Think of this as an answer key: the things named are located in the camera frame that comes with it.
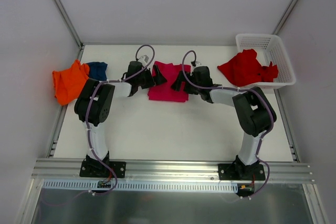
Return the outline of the magenta t shirt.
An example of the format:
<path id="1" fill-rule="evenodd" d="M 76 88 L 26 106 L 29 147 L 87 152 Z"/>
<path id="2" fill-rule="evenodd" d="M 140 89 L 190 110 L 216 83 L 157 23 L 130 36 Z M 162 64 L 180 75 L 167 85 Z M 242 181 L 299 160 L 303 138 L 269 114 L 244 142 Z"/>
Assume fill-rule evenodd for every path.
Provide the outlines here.
<path id="1" fill-rule="evenodd" d="M 171 88 L 171 85 L 177 79 L 182 65 L 174 65 L 172 63 L 162 63 L 155 61 L 154 65 L 158 66 L 163 77 L 167 80 L 166 83 L 149 88 L 148 97 L 152 101 L 164 101 L 164 102 L 179 102 L 184 103 L 188 101 L 188 94 L 183 91 L 184 85 L 181 86 L 180 91 L 175 91 Z"/>

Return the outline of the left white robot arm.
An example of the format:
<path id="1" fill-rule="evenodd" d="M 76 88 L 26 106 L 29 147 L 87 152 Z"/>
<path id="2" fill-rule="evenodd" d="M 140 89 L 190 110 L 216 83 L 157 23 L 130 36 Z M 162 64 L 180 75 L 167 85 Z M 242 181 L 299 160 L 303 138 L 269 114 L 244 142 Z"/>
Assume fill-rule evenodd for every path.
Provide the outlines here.
<path id="1" fill-rule="evenodd" d="M 154 75 L 142 62 L 131 61 L 120 80 L 110 82 L 90 78 L 86 81 L 74 107 L 74 112 L 86 129 L 88 141 L 88 151 L 79 176 L 113 176 L 104 129 L 112 100 L 131 97 L 139 88 L 148 89 L 167 83 L 158 66 L 154 65 L 153 70 Z"/>

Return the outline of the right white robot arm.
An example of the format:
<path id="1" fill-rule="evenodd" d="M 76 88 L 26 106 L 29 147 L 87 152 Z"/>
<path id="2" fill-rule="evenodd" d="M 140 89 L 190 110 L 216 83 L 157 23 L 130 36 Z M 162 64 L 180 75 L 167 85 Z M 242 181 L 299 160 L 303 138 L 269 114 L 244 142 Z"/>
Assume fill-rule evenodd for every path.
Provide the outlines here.
<path id="1" fill-rule="evenodd" d="M 233 171 L 240 179 L 251 178 L 260 164 L 258 157 L 262 140 L 276 122 L 277 116 L 259 87 L 243 89 L 214 84 L 206 66 L 195 67 L 192 72 L 180 71 L 171 89 L 199 95 L 211 104 L 232 106 L 244 131 L 243 142 L 233 162 Z"/>

